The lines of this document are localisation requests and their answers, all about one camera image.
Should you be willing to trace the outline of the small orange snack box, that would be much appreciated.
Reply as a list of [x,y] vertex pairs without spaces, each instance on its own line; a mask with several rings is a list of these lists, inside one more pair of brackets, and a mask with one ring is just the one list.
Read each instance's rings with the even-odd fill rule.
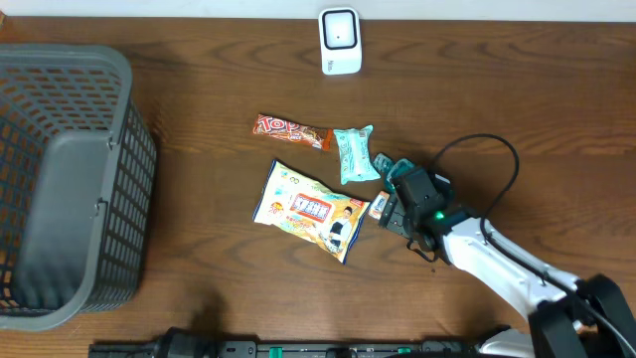
[[369,216],[375,220],[379,220],[382,217],[383,211],[387,205],[391,195],[385,191],[380,191],[369,208]]

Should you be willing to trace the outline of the teal mouthwash bottle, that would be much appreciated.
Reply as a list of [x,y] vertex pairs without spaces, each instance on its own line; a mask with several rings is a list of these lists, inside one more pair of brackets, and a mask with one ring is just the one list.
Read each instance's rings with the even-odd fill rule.
[[377,154],[373,161],[373,166],[381,174],[386,191],[389,193],[393,193],[395,191],[395,186],[392,183],[392,180],[415,167],[415,165],[406,158],[393,161],[384,153]]

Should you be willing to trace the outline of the light teal wipes pack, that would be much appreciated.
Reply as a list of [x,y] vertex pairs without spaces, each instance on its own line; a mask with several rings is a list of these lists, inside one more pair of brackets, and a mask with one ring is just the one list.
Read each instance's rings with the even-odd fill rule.
[[334,135],[339,148],[340,181],[342,185],[349,182],[373,181],[381,178],[373,166],[369,151],[369,140],[374,127],[335,129]]

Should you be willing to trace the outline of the red Top chocolate bar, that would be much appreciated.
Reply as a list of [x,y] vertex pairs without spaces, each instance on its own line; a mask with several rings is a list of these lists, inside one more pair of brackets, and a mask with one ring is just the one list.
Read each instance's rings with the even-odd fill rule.
[[286,119],[260,114],[254,123],[252,133],[329,151],[334,130],[332,128],[304,125]]

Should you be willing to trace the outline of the yellow chips bag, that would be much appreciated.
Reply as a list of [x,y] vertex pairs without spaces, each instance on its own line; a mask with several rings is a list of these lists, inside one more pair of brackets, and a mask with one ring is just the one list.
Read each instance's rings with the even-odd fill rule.
[[344,264],[369,209],[368,201],[273,160],[252,220],[313,243]]

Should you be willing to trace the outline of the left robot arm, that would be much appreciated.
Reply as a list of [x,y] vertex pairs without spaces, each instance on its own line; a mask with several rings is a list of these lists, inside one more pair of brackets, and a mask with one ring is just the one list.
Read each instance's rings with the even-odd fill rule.
[[188,330],[171,327],[156,342],[153,358],[217,358],[214,340]]

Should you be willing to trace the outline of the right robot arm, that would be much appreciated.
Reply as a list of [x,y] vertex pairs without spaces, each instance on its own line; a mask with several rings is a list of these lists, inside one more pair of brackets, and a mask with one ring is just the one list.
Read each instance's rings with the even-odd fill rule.
[[441,260],[476,277],[529,324],[527,334],[503,328],[472,348],[443,348],[440,356],[634,356],[635,317],[612,279],[581,279],[539,260],[455,204],[450,182],[421,167],[393,185],[372,204],[380,227],[404,237],[424,260]]

